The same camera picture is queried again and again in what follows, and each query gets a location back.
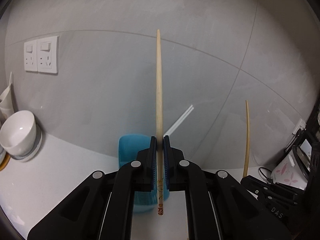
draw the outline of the blue plastic container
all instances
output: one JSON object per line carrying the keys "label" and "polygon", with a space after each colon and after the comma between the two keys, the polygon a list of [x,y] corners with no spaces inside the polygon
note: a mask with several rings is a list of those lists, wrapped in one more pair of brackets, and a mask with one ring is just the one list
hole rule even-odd
{"label": "blue plastic container", "polygon": [[[134,161],[138,151],[150,147],[151,138],[142,134],[127,134],[119,139],[119,167]],[[169,197],[169,190],[164,185],[164,200]],[[136,192],[134,196],[133,212],[142,213],[153,209],[157,205],[156,178],[155,187],[151,192]]]}

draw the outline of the white wall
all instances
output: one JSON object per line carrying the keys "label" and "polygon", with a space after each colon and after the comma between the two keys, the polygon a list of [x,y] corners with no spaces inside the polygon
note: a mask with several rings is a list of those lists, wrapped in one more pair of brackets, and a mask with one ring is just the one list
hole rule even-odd
{"label": "white wall", "polygon": [[[319,88],[319,29],[305,0],[13,0],[7,78],[50,134],[117,155],[125,133],[155,134],[156,29],[164,129],[193,104],[172,146],[207,169],[240,168],[245,100],[252,166],[273,162]],[[59,74],[26,73],[23,43],[59,35]]]}
{"label": "white wall", "polygon": [[5,67],[4,67],[4,46],[5,46],[5,36],[7,30],[7,24],[9,19],[9,11],[7,8],[5,13],[0,19],[0,95],[7,87],[7,81],[5,79]]}

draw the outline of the wall outlet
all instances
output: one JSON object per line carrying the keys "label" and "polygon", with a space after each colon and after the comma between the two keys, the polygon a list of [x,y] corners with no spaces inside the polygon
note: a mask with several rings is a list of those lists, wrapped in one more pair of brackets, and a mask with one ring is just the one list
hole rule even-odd
{"label": "wall outlet", "polygon": [[37,40],[38,72],[58,73],[58,38],[53,36]]}
{"label": "wall outlet", "polygon": [[24,70],[37,72],[37,40],[24,43],[23,56]]}
{"label": "wall outlet", "polygon": [[296,134],[299,129],[304,130],[305,127],[306,127],[306,122],[303,121],[303,120],[300,118],[299,121],[298,121],[298,123],[297,123],[296,126],[294,127],[292,133],[293,133],[293,134]]}

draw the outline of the pink floral pattern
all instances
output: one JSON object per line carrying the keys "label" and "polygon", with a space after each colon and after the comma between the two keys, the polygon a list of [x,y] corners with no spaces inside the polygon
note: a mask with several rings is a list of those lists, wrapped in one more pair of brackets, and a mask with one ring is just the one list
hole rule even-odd
{"label": "pink floral pattern", "polygon": [[294,173],[291,174],[290,179],[284,179],[285,182],[290,182],[289,186],[291,185],[292,182],[293,183],[297,183],[298,182],[298,180],[293,179],[293,176],[294,176]]}
{"label": "pink floral pattern", "polygon": [[281,175],[285,172],[285,169],[287,168],[287,163],[282,167],[281,169]]}

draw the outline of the light switch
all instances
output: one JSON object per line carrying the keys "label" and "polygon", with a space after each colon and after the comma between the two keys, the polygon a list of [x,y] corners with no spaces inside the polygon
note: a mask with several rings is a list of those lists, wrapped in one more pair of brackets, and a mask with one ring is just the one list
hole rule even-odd
{"label": "light switch", "polygon": [[27,45],[26,46],[26,52],[28,52],[28,53],[32,53],[32,45]]}
{"label": "light switch", "polygon": [[59,36],[37,40],[38,72],[58,73],[58,41]]}
{"label": "light switch", "polygon": [[50,51],[51,42],[45,42],[40,44],[40,50]]}
{"label": "light switch", "polygon": [[24,43],[23,57],[24,70],[37,72],[37,40]]}

